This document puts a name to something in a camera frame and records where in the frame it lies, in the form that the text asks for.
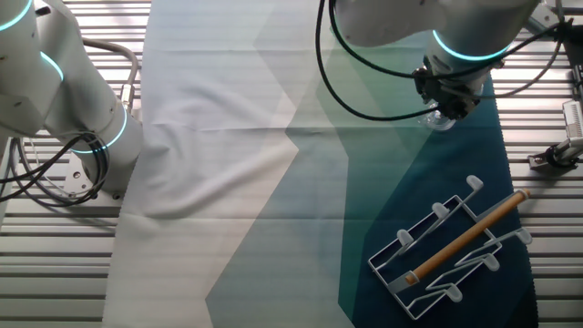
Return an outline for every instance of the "metal grating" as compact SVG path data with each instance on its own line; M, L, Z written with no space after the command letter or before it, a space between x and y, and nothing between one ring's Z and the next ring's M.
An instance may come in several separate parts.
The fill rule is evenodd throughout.
M141 60L150 9L147 0L68 0L86 37L120 43ZM564 0L583 24L583 2ZM493 72L496 92L519 87L549 60L554 46L537 42L511 56ZM109 84L119 91L129 69L122 56L88 48ZM528 247L544 328L583 327L583 169L541 178L527 155L566 138L562 104L570 100L567 56L562 53L541 83L498 108L515 187L529 187L536 199L520 208L534 237ZM140 108L139 77L135 108ZM41 159L60 149L56 140L38 140ZM48 175L64 182L68 158ZM118 223L117 208L46 210L31 200L8 203L0 230L0 328L98 328L107 271Z

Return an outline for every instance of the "wooden stick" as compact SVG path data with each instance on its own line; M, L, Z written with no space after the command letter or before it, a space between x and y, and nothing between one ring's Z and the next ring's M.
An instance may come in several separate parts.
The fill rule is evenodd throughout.
M528 196L530 196L530 190L523 190ZM511 210L513 210L518 204L525 201L527 197L522 193L518 192L510 199L502 203L490 214L486 215L481 221L476 223L472 228L468 229L461 236L457 237L454 241L450 242L449 245L445 246L431 259L425 261L417 269L413 271L417 279L413 275L408 275L405 279L412 285L417 282L417 280L423 279L427 274L449 259L452 255L456 254L458 251L463 249L470 241L479 236L484 230L490 228L494 223L498 222L500 219L505 217Z

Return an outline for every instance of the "cloth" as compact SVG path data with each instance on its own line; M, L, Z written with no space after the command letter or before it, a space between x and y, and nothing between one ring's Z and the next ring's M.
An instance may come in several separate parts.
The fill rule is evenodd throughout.
M536 319L524 245L505 246L500 272L485 272L491 283L418 323L367 269L396 230L463 194L467 175L486 184L475 209L504 198L506 153L494 102L444 134L415 119L346 113L315 64L317 5L153 2L145 144L120 214L104 327L467 327L469 319L447 317L476 311L489 318L484 327ZM413 71L429 36L359 51ZM424 108L412 81L362 67L327 29L322 42L332 83L356 108L387 116ZM499 229L518 226L513 213ZM501 288L484 291L494 283ZM480 292L490 301L473 297Z

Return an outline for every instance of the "dark teal cloth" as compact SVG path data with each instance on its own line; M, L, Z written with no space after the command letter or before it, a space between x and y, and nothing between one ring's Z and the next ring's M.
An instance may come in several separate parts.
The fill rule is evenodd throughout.
M492 92L491 81L486 84L485 92ZM465 178L471 174L485 183L469 203L475 213L488 209L513 192L495 101L482 102L474 113L450 131L433 132L368 231L353 311L353 323L357 328L537 327L537 304L527 248L516 238L506 241L496 254L500 262L497 272L482 266L460 284L463 301L453 303L444 298L416 322L407 316L366 262L394 240L398 230L409 229L430 213L433 202L444 202L455 194L461 198L468 195L471 189ZM421 263L471 225L468 219L452 218L447 226L440 227L432 238L419 245L424 247L407 255ZM491 231L500 236L518 228L520 221L515 210ZM391 269L398 272L398 276L414 267L401 262ZM438 270L447 271L447 264ZM424 282L430 282L435 276L434 273Z

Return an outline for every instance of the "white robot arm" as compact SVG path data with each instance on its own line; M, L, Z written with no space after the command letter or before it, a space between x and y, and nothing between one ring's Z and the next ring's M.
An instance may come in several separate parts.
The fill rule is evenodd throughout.
M89 60L73 14L60 0L44 2L39 13L33 0L0 3L0 129L23 137L46 128L64 144L75 133L97 134L110 158L103 189L123 192L140 152L141 126ZM125 95L133 90L124 89ZM73 151L94 179L89 146L78 143Z
M525 27L539 0L331 0L342 37L357 46L381 46L425 30L433 37L424 67L415 71L417 90L425 100L435 100L450 119L462 119L479 101L458 97L479 93L493 63L472 74L427 80L483 66L504 53ZM550 11L549 20L557 21ZM542 26L549 26L546 21Z

